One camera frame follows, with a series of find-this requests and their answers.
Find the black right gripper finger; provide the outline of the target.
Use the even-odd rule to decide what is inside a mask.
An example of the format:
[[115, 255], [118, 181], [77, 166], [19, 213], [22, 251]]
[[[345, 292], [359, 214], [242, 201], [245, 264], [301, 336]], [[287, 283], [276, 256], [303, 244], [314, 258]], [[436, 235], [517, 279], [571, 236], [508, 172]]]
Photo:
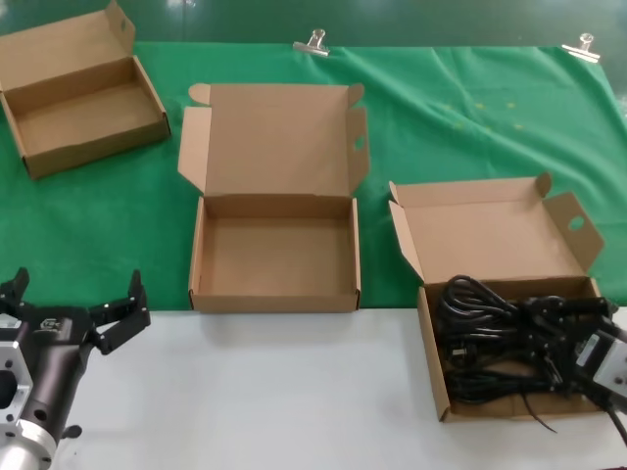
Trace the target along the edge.
[[556, 393], [577, 391], [574, 347], [565, 336], [530, 339], [532, 362], [548, 379], [550, 390]]
[[559, 296], [544, 296], [527, 299], [525, 310], [553, 317], [592, 314], [611, 318], [616, 313], [616, 305], [605, 297], [566, 299]]

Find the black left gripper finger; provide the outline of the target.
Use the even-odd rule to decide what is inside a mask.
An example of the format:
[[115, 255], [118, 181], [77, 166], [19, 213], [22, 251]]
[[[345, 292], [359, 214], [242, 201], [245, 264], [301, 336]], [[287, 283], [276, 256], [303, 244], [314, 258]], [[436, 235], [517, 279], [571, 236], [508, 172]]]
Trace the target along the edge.
[[16, 319], [31, 319], [33, 306], [23, 300], [29, 283], [29, 274], [25, 267], [20, 267], [16, 275], [1, 284], [1, 313]]
[[88, 342], [102, 355], [112, 353], [150, 326], [150, 310], [140, 271], [133, 271], [126, 298], [90, 307], [88, 313], [92, 321]]

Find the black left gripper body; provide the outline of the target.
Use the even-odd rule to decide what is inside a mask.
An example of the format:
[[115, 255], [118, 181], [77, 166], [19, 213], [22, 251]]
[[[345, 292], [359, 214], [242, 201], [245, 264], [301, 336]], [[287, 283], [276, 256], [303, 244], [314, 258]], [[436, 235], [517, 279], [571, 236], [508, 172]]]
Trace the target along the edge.
[[24, 305], [21, 314], [33, 381], [22, 419], [59, 439], [92, 350], [88, 336], [93, 320], [79, 306]]

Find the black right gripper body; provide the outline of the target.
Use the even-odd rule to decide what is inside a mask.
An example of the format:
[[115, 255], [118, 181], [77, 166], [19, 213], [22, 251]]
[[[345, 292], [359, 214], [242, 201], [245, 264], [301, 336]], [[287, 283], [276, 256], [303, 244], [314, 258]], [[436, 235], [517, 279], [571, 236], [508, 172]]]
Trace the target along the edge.
[[559, 378], [593, 378], [606, 356], [606, 317], [570, 317], [553, 349]]

